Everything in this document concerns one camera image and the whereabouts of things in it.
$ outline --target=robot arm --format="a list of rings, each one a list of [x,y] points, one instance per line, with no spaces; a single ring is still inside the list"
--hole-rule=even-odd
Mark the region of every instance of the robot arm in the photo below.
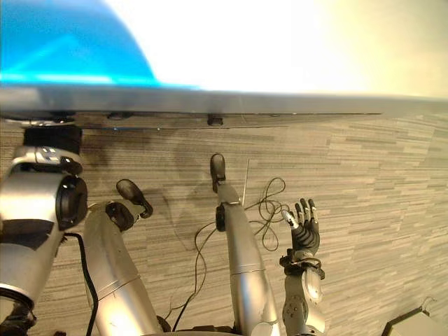
[[[325,273],[321,261],[314,257],[320,244],[319,222],[313,200],[308,203],[302,198],[295,204],[298,222],[292,212],[282,211],[293,241],[293,248],[280,259],[286,274],[283,322],[288,336],[322,335],[325,331],[325,317],[318,307]]]
[[[0,187],[0,333],[26,335],[64,231],[87,212],[81,130],[29,128]]]

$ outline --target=black cable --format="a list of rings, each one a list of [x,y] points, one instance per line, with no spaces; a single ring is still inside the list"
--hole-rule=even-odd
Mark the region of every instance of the black cable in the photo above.
[[[87,261],[85,259],[85,249],[84,249],[83,238],[81,237],[80,234],[71,233],[71,232],[64,233],[64,236],[65,237],[75,237],[78,240],[79,252],[81,254],[81,266],[83,268],[83,273],[84,273],[84,280],[87,284],[87,287],[89,288],[89,291],[90,291],[90,294],[91,294],[92,300],[93,300],[92,313],[90,315],[89,326],[87,327],[87,332],[86,332],[86,336],[90,336],[92,334],[92,329],[93,329],[93,325],[95,323],[95,318],[97,317],[98,294],[97,294],[97,291],[95,290],[95,286],[93,284],[92,278],[90,277],[89,270],[87,268]]]
[[[280,181],[281,182],[281,188],[280,188],[279,191],[269,193],[270,188],[272,187],[272,184],[275,181]],[[271,224],[272,223],[278,223],[278,222],[283,220],[283,217],[281,216],[281,211],[282,210],[286,209],[286,210],[290,211],[290,208],[289,208],[289,206],[287,204],[283,204],[283,203],[281,203],[279,201],[270,199],[270,197],[282,193],[285,189],[286,189],[286,182],[281,177],[275,177],[275,178],[271,179],[268,182],[266,188],[263,191],[263,198],[260,199],[258,202],[256,202],[256,203],[254,203],[254,204],[244,208],[244,210],[248,210],[250,208],[258,206],[258,213],[259,213],[260,217],[264,221],[261,221],[261,220],[250,220],[249,222],[250,223],[259,223],[259,224],[262,225],[261,228],[258,231],[256,231],[254,235],[256,236],[260,232],[264,231],[263,234],[262,234],[262,245],[263,245],[263,247],[266,250],[268,250],[270,252],[276,251],[278,249],[278,247],[279,247],[279,238],[277,237],[275,231],[271,228]],[[267,214],[263,213],[263,208],[262,208],[263,204],[265,205],[265,212]],[[215,224],[215,221],[210,222],[210,223],[202,226],[195,233],[195,248],[196,248],[196,251],[197,251],[197,255],[196,255],[196,260],[195,260],[195,289],[194,289],[194,291],[191,293],[191,295],[188,297],[188,299],[185,301],[184,304],[181,304],[180,306],[177,306],[177,307],[170,307],[168,314],[164,318],[165,320],[168,319],[168,317],[171,315],[171,313],[174,310],[182,308],[181,312],[177,316],[176,322],[174,323],[173,331],[176,331],[177,325],[179,324],[179,321],[181,320],[181,317],[182,317],[184,311],[186,310],[186,308],[188,306],[188,303],[190,303],[197,296],[197,294],[199,294],[199,292],[201,291],[201,289],[202,289],[202,287],[204,285],[205,278],[207,277],[207,264],[205,262],[204,256],[202,255],[202,249],[204,248],[204,245],[210,239],[212,234],[216,232],[216,228],[213,229],[213,231],[211,231],[209,233],[209,235],[205,238],[205,240],[202,242],[201,247],[199,247],[197,245],[197,238],[198,238],[199,234],[201,233],[201,231],[203,231],[203,229],[209,227],[212,224]],[[274,238],[276,240],[276,246],[274,248],[269,248],[266,245],[266,243],[265,243],[265,238],[266,238],[266,234],[267,234],[268,231],[270,231],[274,235]],[[198,281],[197,281],[197,278],[198,278],[197,263],[198,263],[199,258],[201,258],[202,264],[204,265],[204,277],[202,278],[201,284],[200,284],[200,286],[198,288],[197,287],[197,283],[198,283]]]

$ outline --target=floor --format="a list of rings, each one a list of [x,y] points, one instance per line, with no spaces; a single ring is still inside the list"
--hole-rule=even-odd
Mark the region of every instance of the floor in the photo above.
[[[4,173],[21,131],[3,124],[0,140]],[[387,321],[427,296],[437,300],[427,307],[431,316],[448,326],[448,113],[258,129],[86,130],[89,203],[118,198],[115,184],[128,178],[155,209],[125,233],[125,242],[161,316],[193,289],[193,237],[213,220],[216,206],[209,180],[215,152],[224,154],[227,178],[241,194],[248,167],[245,205],[256,202],[275,176],[286,182],[279,201],[314,198],[327,335],[380,335]],[[248,217],[259,219],[256,210]],[[281,314],[284,275],[278,260],[290,234],[284,223],[272,227],[278,250],[260,250]],[[83,224],[75,231],[82,232]],[[274,243],[268,235],[266,244]],[[180,328],[233,322],[225,235],[214,234],[204,254],[206,282]],[[168,318],[171,325],[178,312]],[[35,314],[30,335],[85,334],[90,309],[74,241],[59,249]]]

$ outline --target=black wire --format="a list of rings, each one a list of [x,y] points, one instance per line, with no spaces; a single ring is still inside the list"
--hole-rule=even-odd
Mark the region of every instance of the black wire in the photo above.
[[[272,187],[272,184],[275,181],[280,181],[282,186],[281,186],[279,191],[272,192],[272,193],[269,194],[270,188]],[[260,232],[264,231],[263,234],[262,234],[261,242],[262,242],[263,247],[266,250],[270,251],[270,252],[276,251],[278,249],[278,247],[279,247],[279,238],[277,237],[277,234],[275,233],[275,231],[271,228],[271,224],[272,223],[278,223],[278,222],[283,220],[283,217],[281,216],[281,211],[282,210],[285,209],[287,211],[290,211],[290,208],[289,208],[289,206],[287,204],[283,204],[283,203],[281,203],[279,201],[270,199],[270,197],[282,193],[285,189],[286,189],[286,182],[281,177],[275,177],[275,178],[271,179],[268,182],[266,188],[263,191],[263,198],[260,199],[258,202],[256,202],[256,203],[254,203],[254,204],[244,208],[244,210],[248,210],[248,209],[251,209],[253,207],[258,206],[258,213],[259,213],[260,217],[263,219],[263,221],[261,221],[261,220],[250,220],[249,222],[250,223],[259,223],[259,224],[262,225],[261,228],[258,231],[256,231],[254,235],[256,236]],[[262,208],[263,204],[265,205],[265,212],[266,213],[263,213],[263,208]],[[180,306],[177,306],[177,307],[170,307],[169,308],[169,312],[168,312],[168,314],[164,318],[165,320],[168,319],[168,317],[171,315],[171,313],[174,310],[182,308],[181,312],[177,316],[176,322],[174,323],[173,331],[176,331],[177,325],[179,324],[179,321],[181,320],[181,317],[182,317],[184,311],[186,310],[186,308],[188,306],[188,303],[190,303],[197,296],[197,294],[199,294],[199,292],[201,291],[201,289],[202,289],[202,287],[204,285],[205,278],[207,277],[207,263],[205,262],[204,256],[202,255],[201,251],[204,248],[204,245],[207,243],[207,241],[212,236],[212,234],[216,232],[216,228],[213,231],[211,231],[209,233],[209,235],[205,238],[205,240],[202,242],[201,247],[199,247],[197,245],[197,238],[198,238],[199,234],[201,233],[201,231],[203,231],[203,229],[207,228],[208,226],[210,226],[210,225],[212,225],[214,223],[215,223],[215,221],[210,222],[210,223],[202,226],[195,233],[195,248],[196,248],[196,251],[197,251],[196,260],[195,260],[195,289],[191,293],[191,295],[188,297],[188,299],[185,301],[184,304],[181,304]],[[267,234],[268,231],[270,231],[274,235],[274,238],[275,238],[275,241],[276,241],[276,245],[275,245],[274,248],[269,248],[266,245],[266,243],[265,243],[265,238],[266,238],[266,234]],[[198,283],[198,281],[197,281],[197,277],[198,277],[197,263],[198,263],[199,258],[201,258],[202,264],[204,265],[204,277],[202,278],[201,284],[200,284],[200,286],[198,288],[197,287],[197,283]]]
[[[83,238],[81,237],[80,234],[71,233],[71,232],[64,233],[64,236],[65,237],[75,237],[78,240],[79,252],[81,254],[81,266],[83,268],[83,273],[84,273],[84,280],[87,284],[87,287],[89,288],[89,291],[90,291],[90,294],[91,294],[92,300],[93,300],[93,308],[92,308],[92,313],[90,315],[89,326],[87,327],[87,332],[85,333],[86,336],[90,336],[92,334],[92,329],[93,329],[93,325],[95,323],[95,318],[97,317],[98,294],[97,294],[97,291],[95,290],[95,286],[93,285],[92,278],[90,277],[89,270],[87,268],[87,261],[85,259],[85,249],[84,249]]]

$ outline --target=robot finger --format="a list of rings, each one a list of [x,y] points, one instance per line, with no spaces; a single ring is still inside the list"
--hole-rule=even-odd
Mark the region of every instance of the robot finger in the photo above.
[[[299,225],[298,223],[295,221],[294,215],[292,212],[287,211],[287,210],[282,210],[281,211],[281,215],[283,216],[283,219],[287,222],[287,224],[289,224],[289,227],[294,230],[294,229],[298,229]]]
[[[300,204],[296,203],[294,204],[295,210],[297,211],[297,217],[299,220],[299,225],[303,226],[303,223],[305,222],[305,217],[303,215],[303,211],[300,208]]]
[[[307,228],[307,226],[309,225],[309,222],[311,220],[311,213],[309,212],[308,203],[307,203],[307,201],[305,201],[304,198],[300,199],[300,204],[302,205],[303,212],[305,214],[304,226]]]
[[[309,208],[311,209],[311,220],[310,220],[311,229],[314,232],[319,233],[319,220],[317,218],[316,205],[314,205],[314,201],[311,198],[308,199],[308,204],[309,204]]]

